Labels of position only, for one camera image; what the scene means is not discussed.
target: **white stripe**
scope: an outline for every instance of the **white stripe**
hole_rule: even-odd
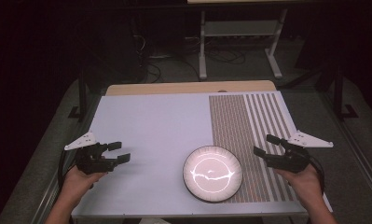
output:
[[[287,123],[286,124],[284,124],[284,123],[282,123],[282,119],[281,119],[281,117],[280,117],[280,114],[282,114],[282,116],[283,116],[283,119],[284,119],[284,122],[286,122],[286,121],[288,121],[288,117],[289,117],[289,113],[288,113],[288,110],[284,110],[283,109],[283,104],[282,104],[282,101],[283,101],[283,98],[282,98],[282,96],[278,93],[278,92],[275,92],[274,94],[273,94],[273,97],[276,99],[276,101],[275,101],[275,99],[272,99],[272,103],[274,103],[275,104],[275,102],[277,103],[277,106],[280,108],[280,110],[281,111],[278,111],[277,110],[277,106],[274,106],[273,108],[274,108],[274,113],[276,114],[276,115],[278,115],[278,120],[279,120],[279,124],[280,124],[280,127],[281,127],[281,129],[283,129],[283,134],[284,134],[284,136],[281,136],[281,138],[284,138],[284,139],[288,139],[290,136],[288,136],[288,133],[287,133],[287,131],[285,130],[285,127],[287,127],[287,129],[289,130],[289,132],[290,132],[290,134],[291,134],[291,130],[292,130],[292,128],[294,127],[293,125],[292,126],[289,126],[289,125],[287,125]],[[291,192],[291,195],[292,195],[292,197],[293,197],[293,199],[294,200],[296,200],[296,194],[295,194],[295,192],[294,192],[294,190],[293,190],[293,188],[290,188],[290,187],[288,187],[287,186],[287,184],[284,184],[283,183],[283,179],[282,178],[280,178],[281,179],[281,184],[282,184],[282,186],[284,187],[284,188],[289,188],[290,189],[290,192]]]
[[[260,98],[260,95],[259,94],[257,94],[256,95],[256,100],[257,100],[257,102],[255,102],[255,106],[257,107],[257,110],[258,110],[258,112],[259,112],[259,115],[261,116],[261,117],[259,117],[258,119],[260,119],[261,120],[261,122],[263,122],[263,117],[264,117],[264,110],[263,110],[263,108],[261,108],[260,107],[260,105],[259,105],[259,103],[260,103],[260,101],[261,101],[261,98]],[[261,132],[262,134],[260,134],[260,139],[261,139],[261,141],[262,142],[266,142],[266,134],[268,133],[268,131],[267,131],[267,127],[266,127],[266,123],[262,123],[262,129],[264,130],[263,132]],[[268,148],[266,148],[266,150],[267,150],[267,152],[269,152],[269,153],[272,153],[272,146],[271,146],[272,144],[266,144],[266,146],[268,146]],[[267,170],[267,172],[269,172],[270,173],[270,177],[271,177],[271,181],[272,181],[272,185],[273,185],[273,190],[276,192],[276,195],[277,195],[277,197],[278,197],[278,200],[280,200],[280,198],[281,198],[281,193],[279,192],[279,186],[278,186],[278,182],[276,181],[276,179],[274,178],[274,173],[273,173],[273,170],[272,169],[270,169],[270,168],[268,168],[268,167],[266,167],[265,168],[266,170]]]
[[[249,115],[248,106],[247,106],[246,100],[245,100],[246,97],[245,97],[245,95],[243,95],[242,97],[243,97],[243,105],[242,106],[244,106],[246,108],[246,114]],[[241,123],[242,127],[247,128],[249,130],[249,128],[250,128],[250,120],[249,120],[249,125],[247,125],[246,122],[243,122],[247,118],[245,118],[243,116],[238,116],[238,118],[241,118],[240,123]],[[251,165],[251,169],[252,169],[251,172],[246,172],[246,174],[248,174],[248,178],[249,178],[249,183],[250,183],[249,187],[251,187],[253,185],[252,181],[256,181],[257,180],[257,176],[256,176],[257,172],[255,172],[254,174],[252,173],[253,170],[257,170],[256,169],[256,164],[252,160],[252,157],[248,155],[248,153],[253,153],[253,151],[251,150],[252,149],[252,146],[251,145],[248,145],[248,143],[250,141],[249,139],[251,139],[252,136],[246,135],[245,132],[241,132],[240,135],[241,135],[241,138],[240,139],[244,139],[243,144],[242,144],[242,147],[245,150],[245,152],[244,152],[244,154],[245,154],[244,161],[247,162],[247,164],[250,164]],[[256,192],[256,195],[258,195],[259,196],[259,199],[260,199],[260,200],[253,199],[253,202],[258,202],[258,201],[263,200],[263,198],[265,198],[265,196],[262,197],[264,195],[262,188],[263,188],[263,186],[257,184],[256,185],[256,189],[253,189],[253,191]]]
[[[233,99],[233,105],[235,105],[233,108],[241,108],[244,106],[244,104],[238,102],[238,96],[235,96]],[[237,136],[237,139],[240,139],[240,141],[236,141],[234,148],[237,148],[240,155],[240,160],[244,162],[244,164],[252,164],[249,162],[249,158],[247,156],[248,150],[247,150],[247,139],[248,137],[246,136],[245,132],[241,132],[241,128],[244,127],[244,123],[242,122],[243,119],[245,119],[242,115],[241,112],[242,110],[239,109],[234,109],[233,112],[235,113],[236,116],[234,116],[234,119],[236,120],[236,123],[239,123],[239,126],[235,129],[236,133],[235,135]],[[250,194],[250,190],[247,190],[250,188],[251,182],[253,181],[253,175],[251,172],[244,172],[243,177],[247,180],[245,181],[245,185],[247,186],[246,190],[244,190],[242,193],[245,196],[245,201],[246,202],[254,202],[255,199],[253,198],[253,195]]]
[[[261,108],[263,110],[262,115],[265,116],[266,119],[268,119],[269,115],[272,116],[272,114],[271,114],[271,111],[267,111],[267,109],[266,109],[266,106],[264,104],[264,97],[263,97],[264,95],[266,96],[266,94],[258,95],[258,99],[259,99],[259,101],[261,102],[261,105],[262,105],[262,108]],[[270,133],[270,134],[274,135],[274,131],[273,131],[273,128],[271,126],[271,122],[264,121],[264,126],[265,126],[265,128],[267,128],[266,133]],[[275,154],[275,155],[280,155],[281,154],[281,151],[279,150],[279,147],[277,147],[277,146],[275,146],[271,143],[269,143],[269,151],[270,151],[270,153]]]
[[[273,114],[272,114],[272,111],[269,109],[269,112],[268,111],[266,111],[266,114],[270,114],[271,116],[273,116]],[[269,126],[269,129],[272,131],[272,133],[273,133],[273,129],[272,129],[272,127],[271,127],[271,124],[270,124],[270,122],[268,122],[268,126]],[[278,146],[275,146],[275,145],[273,145],[273,144],[269,144],[270,146],[272,146],[272,147],[274,147],[274,153],[275,154],[277,154],[277,155],[281,155],[282,153],[281,153],[281,151],[279,150],[279,147]],[[286,190],[286,188],[285,188],[285,185],[284,185],[284,183],[283,183],[283,179],[280,177],[280,178],[278,178],[279,179],[279,185],[281,186],[281,189],[282,189],[282,192],[283,192],[283,194],[284,194],[284,200],[285,201],[290,201],[290,199],[289,199],[289,196],[288,196],[288,193],[287,193],[287,190]]]
[[[238,120],[240,118],[240,116],[237,116],[237,107],[238,107],[238,104],[236,102],[236,98],[237,96],[234,95],[234,96],[231,96],[229,98],[229,107],[231,108],[230,111],[231,111],[231,114],[235,115],[235,116],[231,116],[231,117],[228,117],[228,118],[233,118],[235,120]],[[242,155],[242,150],[241,150],[241,147],[239,147],[240,145],[240,141],[237,141],[238,139],[244,139],[244,138],[239,138],[239,136],[241,136],[239,133],[238,133],[238,127],[234,127],[234,131],[235,133],[233,133],[231,135],[231,138],[233,139],[231,141],[231,148],[234,148],[234,149],[237,149],[237,153],[240,155],[239,159],[241,161],[244,161],[244,156]],[[250,200],[250,196],[249,196],[249,190],[243,190],[242,193],[241,193],[241,196],[243,198],[243,201],[244,202],[248,202]]]
[[[278,106],[279,106],[279,108],[282,112],[281,114],[282,114],[284,122],[285,122],[282,125],[282,127],[285,125],[285,127],[287,127],[288,131],[290,132],[289,134],[291,136],[291,134],[296,132],[296,126],[295,126],[293,120],[291,119],[290,112],[288,111],[287,106],[284,103],[284,99],[282,98],[282,95],[279,94],[278,92],[276,92],[275,93],[275,98],[276,98],[276,102],[278,103]]]
[[[256,130],[255,128],[257,128],[257,129],[259,130],[260,133],[262,133],[262,132],[261,132],[261,130],[260,130],[259,124],[258,124],[258,123],[256,123],[256,124],[253,123],[252,116],[253,116],[255,119],[257,119],[257,115],[256,115],[255,111],[253,110],[253,108],[255,108],[255,107],[254,107],[254,104],[252,104],[252,98],[251,98],[251,97],[252,97],[252,96],[249,95],[250,102],[249,102],[248,105],[251,105],[252,111],[250,110],[250,107],[249,107],[249,106],[246,106],[246,108],[247,108],[247,115],[248,115],[248,117],[249,117],[250,126],[251,126],[252,129],[253,129],[253,136],[254,136],[254,139],[255,139],[256,147],[261,147],[261,146],[258,145],[258,141],[257,141],[257,139],[258,139],[260,136],[257,136],[257,135],[256,135],[256,134],[257,134],[257,130]],[[247,98],[246,98],[246,96],[244,96],[243,98],[244,98],[245,103],[247,104]],[[272,194],[271,185],[270,185],[269,180],[268,180],[268,174],[267,174],[266,164],[264,163],[264,161],[263,161],[262,159],[260,159],[260,166],[261,166],[261,170],[262,170],[262,173],[263,173],[263,176],[264,176],[264,181],[265,181],[265,183],[266,183],[266,185],[267,185],[267,191],[268,191],[268,195],[269,195],[269,200],[270,200],[271,202],[273,202],[273,201],[274,201],[274,198],[273,198],[273,194]]]

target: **table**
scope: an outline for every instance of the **table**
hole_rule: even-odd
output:
[[[243,99],[252,105],[242,107]],[[244,116],[234,116],[246,110],[252,125],[237,120]],[[239,129],[241,134],[234,134]],[[101,143],[123,142],[121,150],[104,154],[106,158],[130,152],[131,161],[119,165],[85,195],[72,214],[75,218],[306,214],[285,181],[248,151],[255,144],[281,153],[265,143],[266,133],[288,137],[296,131],[270,81],[112,86],[98,106],[91,130]],[[228,140],[230,136],[239,137]],[[244,182],[224,203],[201,202],[183,183],[183,163],[189,153],[212,144],[242,153],[237,157],[245,171]]]
[[[235,3],[235,2],[268,2],[269,0],[188,0],[189,4],[202,3]],[[265,49],[267,59],[273,75],[282,78],[282,72],[274,57],[279,37],[281,36],[287,8],[282,9],[278,20],[270,21],[206,21],[205,11],[201,13],[200,22],[200,79],[207,78],[205,60],[205,36],[229,36],[229,35],[271,35],[272,43],[269,49]]]

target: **white tabletop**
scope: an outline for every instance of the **white tabletop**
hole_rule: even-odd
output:
[[[226,128],[227,121],[220,121],[235,120],[237,115],[234,113],[242,110],[244,115],[241,117],[247,122],[241,121],[239,125]],[[247,132],[251,136],[234,133],[243,124],[250,129]],[[289,137],[296,131],[278,91],[104,96],[90,130],[101,144],[122,141],[123,148],[105,153],[106,158],[130,153],[131,161],[119,165],[96,183],[73,211],[74,217],[306,213],[291,187],[261,159],[245,159],[254,156],[253,143],[258,147],[268,147],[270,153],[278,150],[266,144],[267,133]],[[244,144],[251,138],[253,143]],[[240,191],[224,203],[205,203],[188,192],[183,180],[183,165],[192,151],[211,145],[237,150],[241,148],[238,146],[240,143],[242,153],[247,154],[241,159],[242,166],[256,169],[261,178],[252,177],[254,170],[251,170],[244,179],[254,179],[255,182],[244,181]]]

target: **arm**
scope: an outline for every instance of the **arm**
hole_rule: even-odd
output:
[[[301,204],[307,209],[313,224],[337,224],[331,212],[325,205],[320,189],[319,177],[310,164],[304,171],[297,174],[284,170],[275,170],[284,177],[298,195]]]
[[[57,202],[48,214],[46,224],[67,224],[73,209],[78,205],[82,196],[98,181],[104,173],[86,175],[76,166],[69,170],[64,179],[62,191]]]

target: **dark background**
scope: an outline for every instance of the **dark background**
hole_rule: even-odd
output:
[[[131,37],[134,14],[85,15],[61,10],[60,2],[0,1],[0,213],[81,71],[96,92],[145,75]],[[199,12],[150,11],[137,18],[139,32],[157,44],[168,36],[179,44],[199,31]],[[286,23],[282,38],[306,39],[299,67],[313,68],[340,51],[346,77],[372,107],[372,3],[292,7]]]

